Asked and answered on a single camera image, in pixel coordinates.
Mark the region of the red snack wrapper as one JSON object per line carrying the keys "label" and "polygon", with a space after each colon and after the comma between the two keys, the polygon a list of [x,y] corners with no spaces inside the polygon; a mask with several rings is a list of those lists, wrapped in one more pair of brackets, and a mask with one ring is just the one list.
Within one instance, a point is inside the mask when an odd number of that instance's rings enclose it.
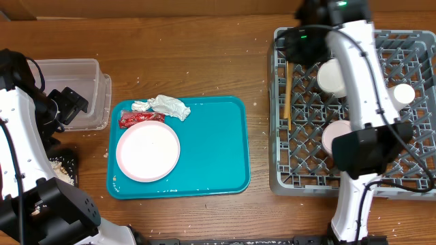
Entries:
{"label": "red snack wrapper", "polygon": [[165,115],[159,112],[137,112],[123,110],[121,112],[121,118],[119,119],[119,127],[121,129],[128,129],[137,123],[147,120],[154,120],[163,123],[165,121]]}

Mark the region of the small white tissue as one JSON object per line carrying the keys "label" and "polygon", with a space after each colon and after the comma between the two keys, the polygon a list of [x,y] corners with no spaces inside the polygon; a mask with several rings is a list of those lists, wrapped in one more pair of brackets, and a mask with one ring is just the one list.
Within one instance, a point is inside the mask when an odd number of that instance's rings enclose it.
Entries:
{"label": "small white tissue", "polygon": [[143,101],[134,101],[131,105],[131,110],[136,112],[145,112],[150,108],[149,103]]}

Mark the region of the rice and peanut shells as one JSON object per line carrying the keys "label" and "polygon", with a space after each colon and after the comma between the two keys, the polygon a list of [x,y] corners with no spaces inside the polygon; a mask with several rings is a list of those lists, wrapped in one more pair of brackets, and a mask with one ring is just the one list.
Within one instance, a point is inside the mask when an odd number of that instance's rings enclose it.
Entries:
{"label": "rice and peanut shells", "polygon": [[[70,184],[70,185],[74,185],[74,179],[72,177],[72,175],[70,175],[67,170],[64,168],[64,166],[62,166],[62,162],[58,161],[58,160],[50,160],[50,164],[55,172],[55,174],[57,175],[57,177]],[[34,211],[31,213],[31,216],[35,216],[37,214],[40,213],[41,211],[41,207],[46,207],[46,205],[41,205],[40,203],[37,203],[35,205],[35,209]]]}

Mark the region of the white cup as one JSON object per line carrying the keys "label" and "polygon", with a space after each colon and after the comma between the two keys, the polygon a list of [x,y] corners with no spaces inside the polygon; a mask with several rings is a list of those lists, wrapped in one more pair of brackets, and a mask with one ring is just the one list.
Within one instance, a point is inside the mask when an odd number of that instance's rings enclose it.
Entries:
{"label": "white cup", "polygon": [[415,90],[408,84],[399,84],[388,89],[390,100],[397,111],[402,110],[415,99]]}

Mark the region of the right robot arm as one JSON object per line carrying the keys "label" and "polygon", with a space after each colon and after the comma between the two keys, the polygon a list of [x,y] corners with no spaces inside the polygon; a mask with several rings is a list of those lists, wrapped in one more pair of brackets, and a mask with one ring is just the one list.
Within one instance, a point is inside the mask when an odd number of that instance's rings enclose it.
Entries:
{"label": "right robot arm", "polygon": [[410,123],[400,122],[377,58],[374,24],[367,1],[304,1],[300,24],[278,35],[276,49],[292,63],[312,65],[331,51],[338,60],[349,105],[350,133],[332,141],[340,171],[339,200],[323,244],[386,244],[369,238],[367,219],[374,189],[389,163],[412,137]]}

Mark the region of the large white plate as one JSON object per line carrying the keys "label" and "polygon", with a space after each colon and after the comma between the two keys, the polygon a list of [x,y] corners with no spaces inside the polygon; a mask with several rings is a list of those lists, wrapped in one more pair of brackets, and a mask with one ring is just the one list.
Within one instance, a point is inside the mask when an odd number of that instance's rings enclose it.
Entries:
{"label": "large white plate", "polygon": [[181,145],[174,130],[159,121],[139,122],[127,129],[116,146],[120,170],[136,182],[166,177],[178,163]]}

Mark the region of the white bowl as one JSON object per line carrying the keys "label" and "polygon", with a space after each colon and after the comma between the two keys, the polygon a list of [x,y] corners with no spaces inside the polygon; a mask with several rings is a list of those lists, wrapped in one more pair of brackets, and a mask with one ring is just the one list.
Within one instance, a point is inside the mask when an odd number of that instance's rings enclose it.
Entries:
{"label": "white bowl", "polygon": [[324,92],[333,94],[336,98],[347,95],[337,59],[330,59],[321,65],[317,72],[317,84]]}

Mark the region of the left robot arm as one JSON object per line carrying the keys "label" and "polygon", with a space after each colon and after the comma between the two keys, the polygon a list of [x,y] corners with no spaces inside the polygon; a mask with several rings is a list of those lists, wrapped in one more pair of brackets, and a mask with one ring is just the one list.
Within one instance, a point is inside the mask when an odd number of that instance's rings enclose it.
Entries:
{"label": "left robot arm", "polygon": [[94,201],[59,179],[47,157],[88,102],[70,88],[45,94],[31,58],[1,51],[1,230],[20,244],[145,244],[102,218]]}

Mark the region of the large white tissue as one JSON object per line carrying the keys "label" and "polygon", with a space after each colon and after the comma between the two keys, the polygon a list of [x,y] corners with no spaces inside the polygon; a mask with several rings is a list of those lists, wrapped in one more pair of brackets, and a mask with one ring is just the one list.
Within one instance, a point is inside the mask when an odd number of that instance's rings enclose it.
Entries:
{"label": "large white tissue", "polygon": [[147,103],[154,112],[176,117],[180,121],[184,121],[191,114],[190,107],[187,107],[181,100],[166,95],[148,99]]}

